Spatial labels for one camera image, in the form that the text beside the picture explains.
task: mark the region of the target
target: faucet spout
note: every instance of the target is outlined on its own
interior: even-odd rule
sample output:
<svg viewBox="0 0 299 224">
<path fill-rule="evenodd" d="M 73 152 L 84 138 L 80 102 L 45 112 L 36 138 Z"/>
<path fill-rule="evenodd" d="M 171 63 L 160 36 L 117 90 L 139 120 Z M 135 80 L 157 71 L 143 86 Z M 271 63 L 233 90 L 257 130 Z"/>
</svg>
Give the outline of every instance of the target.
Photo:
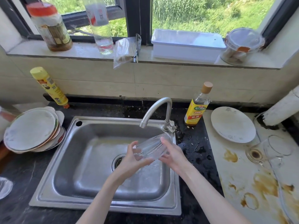
<svg viewBox="0 0 299 224">
<path fill-rule="evenodd" d="M 160 100 L 156 101 L 150 107 L 150 109 L 145 113 L 145 115 L 140 123 L 141 128 L 145 128 L 147 126 L 147 122 L 150 119 L 150 117 L 153 115 L 153 113 L 156 111 L 156 109 L 164 103 L 167 103 L 167 111 L 166 111 L 166 119 L 165 119 L 165 123 L 163 126 L 163 130 L 170 131 L 172 133 L 176 130 L 175 126 L 170 125 L 170 114 L 171 114 L 172 100 L 169 97 L 161 98 Z"/>
</svg>

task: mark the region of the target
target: black countertop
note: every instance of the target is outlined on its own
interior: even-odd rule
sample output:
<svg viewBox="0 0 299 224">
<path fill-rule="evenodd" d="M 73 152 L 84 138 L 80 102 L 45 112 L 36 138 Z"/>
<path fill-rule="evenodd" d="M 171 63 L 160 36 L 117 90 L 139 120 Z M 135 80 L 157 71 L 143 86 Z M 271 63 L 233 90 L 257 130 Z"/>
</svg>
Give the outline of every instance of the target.
<svg viewBox="0 0 299 224">
<path fill-rule="evenodd" d="M 50 102 L 49 105 L 65 114 L 63 126 L 66 129 L 74 116 L 142 119 L 149 108 L 144 106 L 70 103 L 70 109 L 63 109 L 54 102 Z M 188 160 L 223 195 L 204 119 L 201 118 L 196 127 L 187 128 L 183 124 L 186 111 L 185 108 L 173 108 L 171 112 L 171 120 L 174 120 L 178 127 L 176 131 L 177 143 L 183 149 Z M 162 106 L 151 119 L 164 120 L 165 115 L 166 106 Z M 83 210 L 30 207 L 28 205 L 55 150 L 56 148 L 41 153 L 18 154 L 6 166 L 0 176 L 10 179 L 14 185 L 10 194 L 0 200 L 1 224 L 73 224 L 80 218 Z M 209 223 L 195 197 L 181 178 L 180 192 L 181 216 L 109 212 L 105 223 Z"/>
</svg>

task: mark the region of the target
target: plastic storage box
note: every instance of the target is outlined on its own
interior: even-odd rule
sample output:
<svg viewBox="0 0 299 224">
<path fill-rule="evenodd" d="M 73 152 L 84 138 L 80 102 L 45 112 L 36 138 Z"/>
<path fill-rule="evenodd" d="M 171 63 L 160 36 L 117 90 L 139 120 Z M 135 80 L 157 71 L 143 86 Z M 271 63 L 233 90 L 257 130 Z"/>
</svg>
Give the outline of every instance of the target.
<svg viewBox="0 0 299 224">
<path fill-rule="evenodd" d="M 226 49 L 220 34 L 155 29 L 152 35 L 154 57 L 215 62 Z"/>
</svg>

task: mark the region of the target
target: sink basin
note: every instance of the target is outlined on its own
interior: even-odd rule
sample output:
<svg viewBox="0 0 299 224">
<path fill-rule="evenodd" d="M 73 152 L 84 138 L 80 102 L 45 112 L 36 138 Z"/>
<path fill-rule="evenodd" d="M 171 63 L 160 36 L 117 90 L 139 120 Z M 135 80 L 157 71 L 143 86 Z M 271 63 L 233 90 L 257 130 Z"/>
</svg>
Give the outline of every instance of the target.
<svg viewBox="0 0 299 224">
<path fill-rule="evenodd" d="M 86 209 L 125 156 L 127 145 L 162 133 L 164 121 L 74 117 L 29 205 Z M 167 134 L 175 143 L 174 133 Z M 110 211 L 180 215 L 178 175 L 159 160 L 137 171 L 116 191 Z"/>
</svg>

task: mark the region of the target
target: grass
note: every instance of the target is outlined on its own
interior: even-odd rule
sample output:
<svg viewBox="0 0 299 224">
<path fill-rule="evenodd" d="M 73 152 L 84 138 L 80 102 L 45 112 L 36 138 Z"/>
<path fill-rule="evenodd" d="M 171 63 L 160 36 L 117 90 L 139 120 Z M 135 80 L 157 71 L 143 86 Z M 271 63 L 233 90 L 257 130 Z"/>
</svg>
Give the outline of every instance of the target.
<svg viewBox="0 0 299 224">
<path fill-rule="evenodd" d="M 82 0 L 42 0 L 54 4 L 61 14 L 82 11 Z M 114 0 L 105 0 L 113 5 Z M 257 29 L 275 0 L 153 0 L 155 28 L 226 33 L 238 28 Z M 113 36 L 127 37 L 125 18 L 109 22 Z M 92 33 L 90 26 L 81 30 Z"/>
</svg>

